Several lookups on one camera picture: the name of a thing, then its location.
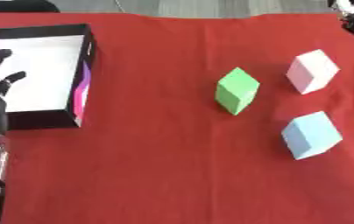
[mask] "pink cube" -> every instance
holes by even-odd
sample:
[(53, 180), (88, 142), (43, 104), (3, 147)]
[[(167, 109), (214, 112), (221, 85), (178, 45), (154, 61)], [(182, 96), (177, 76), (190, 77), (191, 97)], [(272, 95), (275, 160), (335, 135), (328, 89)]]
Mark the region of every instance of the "pink cube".
[(338, 71), (338, 66), (322, 50), (315, 50), (297, 56), (287, 78), (305, 95), (326, 87)]

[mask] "red tablecloth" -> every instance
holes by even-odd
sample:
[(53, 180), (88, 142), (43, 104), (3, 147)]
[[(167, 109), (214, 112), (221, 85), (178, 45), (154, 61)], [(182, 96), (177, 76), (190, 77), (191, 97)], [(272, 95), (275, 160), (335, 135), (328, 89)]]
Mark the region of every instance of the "red tablecloth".
[[(100, 49), (84, 126), (9, 134), (3, 224), (354, 223), (354, 36), (335, 15), (0, 15), (0, 27), (81, 22)], [(285, 72), (319, 48), (342, 71), (300, 95)], [(214, 101), (235, 67), (262, 84), (238, 116)], [(294, 161), (280, 132), (319, 110), (344, 140)]]

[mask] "cable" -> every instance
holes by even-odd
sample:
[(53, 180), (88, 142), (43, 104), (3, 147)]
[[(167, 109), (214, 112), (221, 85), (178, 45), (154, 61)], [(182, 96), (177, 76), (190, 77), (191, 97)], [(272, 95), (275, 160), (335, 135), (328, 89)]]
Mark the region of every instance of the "cable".
[(114, 0), (114, 3), (116, 4), (117, 8), (118, 8), (121, 12), (126, 13), (125, 9), (124, 9), (123, 6), (121, 6), (121, 4), (120, 4), (120, 1)]

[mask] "floor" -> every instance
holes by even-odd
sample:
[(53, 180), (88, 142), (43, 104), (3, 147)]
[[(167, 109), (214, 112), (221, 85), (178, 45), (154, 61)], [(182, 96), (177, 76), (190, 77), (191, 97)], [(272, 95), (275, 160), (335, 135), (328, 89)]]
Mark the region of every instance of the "floor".
[[(62, 11), (119, 12), (116, 0), (49, 0)], [(176, 18), (246, 18), (265, 13), (327, 12), (327, 0), (118, 0), (126, 12)]]

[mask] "green cube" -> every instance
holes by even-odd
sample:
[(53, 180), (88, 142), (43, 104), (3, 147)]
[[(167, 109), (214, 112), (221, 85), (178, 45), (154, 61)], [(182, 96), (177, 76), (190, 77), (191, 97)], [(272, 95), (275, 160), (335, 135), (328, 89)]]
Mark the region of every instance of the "green cube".
[(258, 81), (237, 67), (218, 81), (216, 101), (236, 116), (253, 101), (258, 86)]

